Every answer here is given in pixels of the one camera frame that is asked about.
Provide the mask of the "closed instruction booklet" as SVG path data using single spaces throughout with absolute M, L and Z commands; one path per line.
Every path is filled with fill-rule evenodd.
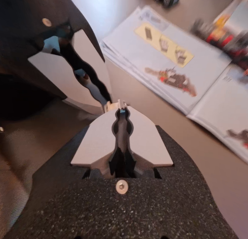
M 237 36 L 248 31 L 248 0 L 233 0 L 213 21 L 215 31 Z

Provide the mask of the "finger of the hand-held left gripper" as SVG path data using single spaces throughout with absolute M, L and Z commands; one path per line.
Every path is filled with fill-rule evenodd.
M 107 65 L 83 30 L 74 33 L 72 46 L 76 54 L 94 70 L 97 79 L 104 84 L 107 93 L 110 96 L 109 101 L 112 102 L 112 89 Z M 84 70 L 84 73 L 89 76 L 89 79 L 86 80 L 83 77 L 80 78 L 80 82 L 83 86 L 88 88 L 93 97 L 97 100 L 103 102 L 105 99 L 108 101 L 108 99 L 100 93 L 100 88 L 93 83 L 92 80 L 94 78 L 91 78 L 90 74 L 86 70 Z
M 63 102 L 90 114 L 104 113 L 101 103 L 79 83 L 72 67 L 62 56 L 39 52 L 28 61 L 66 95 Z

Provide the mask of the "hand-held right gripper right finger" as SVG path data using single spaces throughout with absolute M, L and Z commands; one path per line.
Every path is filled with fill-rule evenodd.
M 173 166 L 169 152 L 155 126 L 145 115 L 125 108 L 124 160 L 130 177 L 139 177 L 146 170 Z

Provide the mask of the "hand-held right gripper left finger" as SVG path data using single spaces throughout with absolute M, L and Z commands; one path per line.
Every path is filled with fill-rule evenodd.
M 98 169 L 106 178 L 111 178 L 109 159 L 116 148 L 116 136 L 113 125 L 118 120 L 120 109 L 110 110 L 95 119 L 82 139 L 74 157 L 72 166 Z

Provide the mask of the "red grey lego model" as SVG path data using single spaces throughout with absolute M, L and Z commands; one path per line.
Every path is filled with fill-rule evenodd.
M 248 32 L 242 31 L 238 35 L 235 35 L 230 30 L 225 29 L 224 25 L 228 19 L 229 16 L 223 15 L 212 24 L 198 19 L 192 25 L 190 32 L 208 44 L 222 50 L 232 59 L 234 64 L 244 70 L 244 75 L 247 75 Z

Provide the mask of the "black padded cushion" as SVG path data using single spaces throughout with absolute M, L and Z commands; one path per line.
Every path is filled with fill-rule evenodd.
M 37 115 L 56 101 L 62 101 L 23 79 L 0 74 L 0 119 L 20 121 Z

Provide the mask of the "open instruction booklet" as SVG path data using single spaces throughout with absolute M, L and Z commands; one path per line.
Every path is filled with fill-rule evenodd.
M 102 39 L 101 49 L 247 163 L 247 76 L 221 50 L 149 6 L 137 7 Z

